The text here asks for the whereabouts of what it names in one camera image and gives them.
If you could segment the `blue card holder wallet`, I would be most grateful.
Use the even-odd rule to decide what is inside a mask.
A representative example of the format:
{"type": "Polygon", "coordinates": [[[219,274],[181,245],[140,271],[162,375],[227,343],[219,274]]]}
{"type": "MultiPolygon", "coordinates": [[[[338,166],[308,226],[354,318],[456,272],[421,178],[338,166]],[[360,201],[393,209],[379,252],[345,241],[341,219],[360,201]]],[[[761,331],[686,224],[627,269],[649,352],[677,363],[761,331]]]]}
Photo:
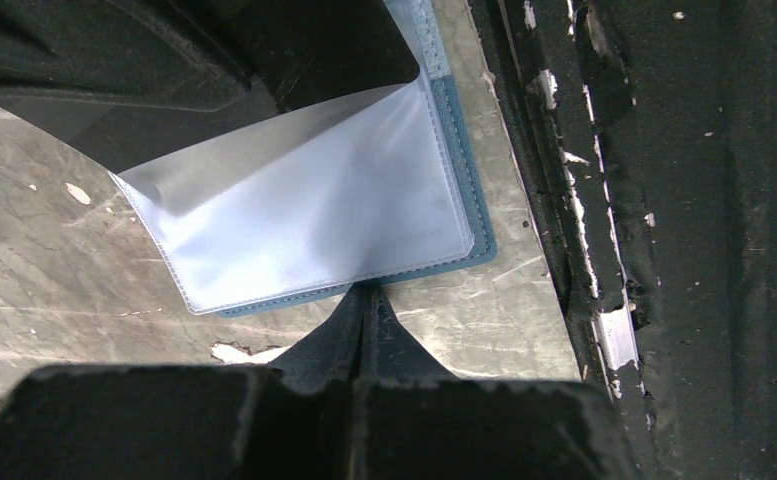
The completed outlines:
{"type": "Polygon", "coordinates": [[[305,107],[114,176],[191,313],[246,315],[496,256],[433,6],[386,8],[414,56],[412,81],[305,107]]]}

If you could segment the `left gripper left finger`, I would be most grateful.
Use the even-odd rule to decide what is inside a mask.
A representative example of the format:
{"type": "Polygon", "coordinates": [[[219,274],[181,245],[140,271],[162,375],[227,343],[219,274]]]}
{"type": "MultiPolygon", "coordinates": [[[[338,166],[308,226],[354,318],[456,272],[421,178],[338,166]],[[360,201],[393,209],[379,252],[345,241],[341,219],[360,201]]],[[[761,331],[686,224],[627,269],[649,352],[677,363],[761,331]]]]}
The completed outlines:
{"type": "Polygon", "coordinates": [[[54,364],[0,407],[0,479],[344,479],[363,286],[266,365],[54,364]]]}

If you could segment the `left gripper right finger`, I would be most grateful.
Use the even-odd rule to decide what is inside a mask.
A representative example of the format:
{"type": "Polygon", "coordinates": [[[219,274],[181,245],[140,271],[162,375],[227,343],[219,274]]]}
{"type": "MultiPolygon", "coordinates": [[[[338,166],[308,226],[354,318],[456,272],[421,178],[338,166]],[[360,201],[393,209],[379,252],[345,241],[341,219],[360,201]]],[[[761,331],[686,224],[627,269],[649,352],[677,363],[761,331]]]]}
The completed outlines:
{"type": "Polygon", "coordinates": [[[608,396],[580,382],[459,379],[399,323],[384,290],[362,303],[352,401],[356,479],[636,479],[608,396]]]}

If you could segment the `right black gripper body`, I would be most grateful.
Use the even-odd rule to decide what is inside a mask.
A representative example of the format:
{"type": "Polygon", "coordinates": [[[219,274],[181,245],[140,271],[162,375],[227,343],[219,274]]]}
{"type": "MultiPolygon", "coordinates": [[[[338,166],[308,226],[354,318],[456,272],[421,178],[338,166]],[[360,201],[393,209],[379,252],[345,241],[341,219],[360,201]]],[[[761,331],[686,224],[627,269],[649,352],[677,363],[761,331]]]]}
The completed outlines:
{"type": "Polygon", "coordinates": [[[0,1],[0,107],[114,173],[419,71],[381,1],[0,1]]]}

